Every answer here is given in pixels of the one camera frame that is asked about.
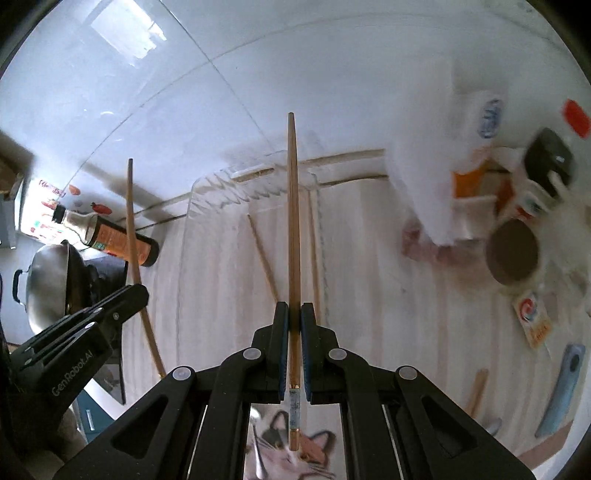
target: wok handle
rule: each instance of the wok handle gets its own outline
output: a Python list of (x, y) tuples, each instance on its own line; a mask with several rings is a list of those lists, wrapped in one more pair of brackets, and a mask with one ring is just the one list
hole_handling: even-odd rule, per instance
[(18, 279), (20, 278), (21, 274), (22, 270), (17, 270), (14, 272), (14, 277), (12, 278), (12, 299), (24, 307), (25, 304), (18, 299)]

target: soy sauce bottle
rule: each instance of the soy sauce bottle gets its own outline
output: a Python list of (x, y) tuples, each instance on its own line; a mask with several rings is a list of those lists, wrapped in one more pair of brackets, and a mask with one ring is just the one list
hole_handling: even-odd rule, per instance
[[(127, 230), (97, 213), (83, 215), (57, 205), (52, 220), (76, 232), (83, 244), (129, 261)], [(151, 267), (160, 253), (158, 242), (139, 233), (135, 237), (139, 264)]]

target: wooden chopstick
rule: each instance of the wooden chopstick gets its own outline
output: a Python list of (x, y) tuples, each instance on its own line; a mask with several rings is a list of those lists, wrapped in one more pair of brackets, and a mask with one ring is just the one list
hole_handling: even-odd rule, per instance
[(472, 392), (470, 393), (470, 400), (466, 407), (466, 413), (473, 419), (476, 419), (480, 404), (482, 403), (482, 397), (484, 396), (484, 390), (486, 388), (486, 382), (488, 381), (488, 369), (481, 368), (476, 372), (476, 378), (472, 385)]
[(265, 256), (265, 251), (262, 249), (262, 242), (258, 233), (256, 232), (255, 222), (250, 215), (247, 215), (248, 223), (251, 226), (252, 236), (255, 239), (256, 251), (259, 254), (259, 258), (261, 259), (262, 269), (265, 271), (265, 276), (267, 278), (267, 285), (269, 285), (269, 290), (271, 290), (271, 295), (273, 295), (273, 300), (275, 301), (275, 305), (279, 301), (279, 294), (277, 293), (277, 286), (275, 285), (275, 280), (273, 279), (273, 271), (271, 270), (271, 266)]
[(300, 205), (298, 198), (296, 120), (287, 116), (287, 221), (289, 277), (289, 386), (290, 386), (290, 450), (300, 448), (300, 383), (301, 383), (301, 265)]
[[(141, 284), (142, 278), (139, 273), (139, 261), (138, 261), (138, 249), (135, 244), (135, 225), (134, 225), (134, 160), (130, 158), (127, 161), (127, 193), (125, 196), (125, 207), (127, 212), (126, 226), (127, 226), (127, 243), (129, 244), (129, 264), (131, 265), (131, 278), (134, 284)], [(146, 340), (148, 341), (148, 348), (152, 355), (154, 365), (160, 378), (166, 377), (166, 370), (158, 351), (158, 345), (156, 344), (156, 338), (154, 337), (154, 331), (152, 330), (152, 324), (150, 323), (150, 317), (148, 316), (148, 310), (144, 307), (139, 313), (144, 325), (144, 332), (146, 334)]]
[(314, 313), (316, 323), (320, 321), (320, 286), (318, 285), (318, 259), (316, 256), (316, 231), (314, 230), (314, 215), (312, 209), (312, 192), (308, 190), (308, 230), (310, 230), (310, 261), (312, 263), (312, 289), (314, 291)]

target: red bottle cap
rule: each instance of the red bottle cap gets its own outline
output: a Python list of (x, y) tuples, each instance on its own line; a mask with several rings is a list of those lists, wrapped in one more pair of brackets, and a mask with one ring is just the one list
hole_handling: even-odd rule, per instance
[(562, 115), (578, 136), (581, 138), (589, 136), (591, 121), (577, 102), (571, 99), (566, 100)]

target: cat picture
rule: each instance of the cat picture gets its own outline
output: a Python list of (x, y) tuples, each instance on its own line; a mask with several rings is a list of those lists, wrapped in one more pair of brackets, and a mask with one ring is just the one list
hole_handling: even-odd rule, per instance
[(244, 480), (335, 479), (328, 470), (335, 434), (328, 430), (311, 436), (301, 434), (300, 451), (292, 452), (288, 446), (288, 425), (287, 412), (280, 410), (263, 432), (259, 433), (256, 426), (252, 426), (252, 437), (246, 448)]

